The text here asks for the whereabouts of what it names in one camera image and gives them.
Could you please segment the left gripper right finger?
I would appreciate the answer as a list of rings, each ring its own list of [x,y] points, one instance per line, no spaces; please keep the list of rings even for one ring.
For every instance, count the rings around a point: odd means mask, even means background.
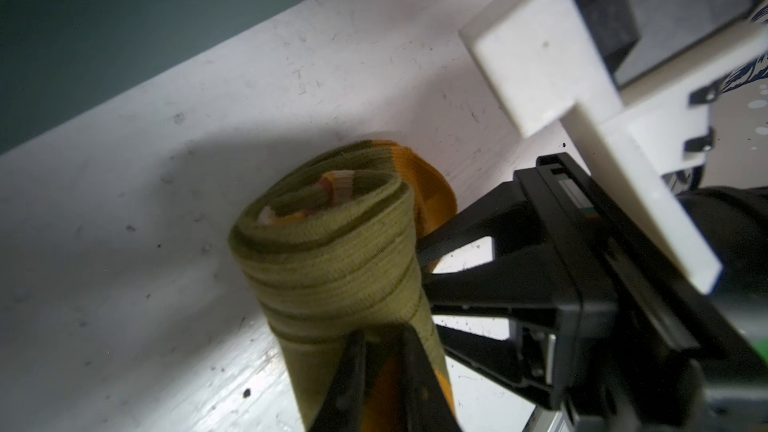
[[[401,335],[403,378],[401,389],[407,431],[461,430],[451,411],[425,349],[410,325]]]

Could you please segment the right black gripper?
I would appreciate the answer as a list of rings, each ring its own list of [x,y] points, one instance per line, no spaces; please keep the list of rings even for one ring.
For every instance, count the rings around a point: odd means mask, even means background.
[[[417,242],[427,273],[490,237],[506,253],[510,336],[442,325],[447,355],[562,413],[574,431],[751,431],[767,422],[767,199],[676,198],[724,255],[699,292],[567,154],[540,157]]]

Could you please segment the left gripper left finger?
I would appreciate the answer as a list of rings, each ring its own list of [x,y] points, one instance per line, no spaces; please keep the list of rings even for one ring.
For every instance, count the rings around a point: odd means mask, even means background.
[[[328,393],[310,432],[362,430],[366,386],[366,341],[362,332],[347,338]]]

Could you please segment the olive striped sock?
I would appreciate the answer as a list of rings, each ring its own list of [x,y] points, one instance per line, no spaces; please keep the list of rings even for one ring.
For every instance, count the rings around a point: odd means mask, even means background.
[[[309,160],[238,217],[229,247],[279,342],[305,425],[355,331],[369,341],[364,430],[404,429],[397,325],[414,328],[451,395],[416,244],[456,213],[447,180],[412,149],[364,140]]]

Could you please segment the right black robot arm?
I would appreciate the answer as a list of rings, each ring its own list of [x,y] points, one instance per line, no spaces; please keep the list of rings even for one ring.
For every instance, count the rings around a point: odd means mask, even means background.
[[[767,425],[767,192],[674,196],[722,264],[697,291],[567,154],[540,157],[421,239],[429,265],[487,237],[488,263],[432,277],[434,313],[505,318],[507,339],[448,327],[448,355],[573,431]]]

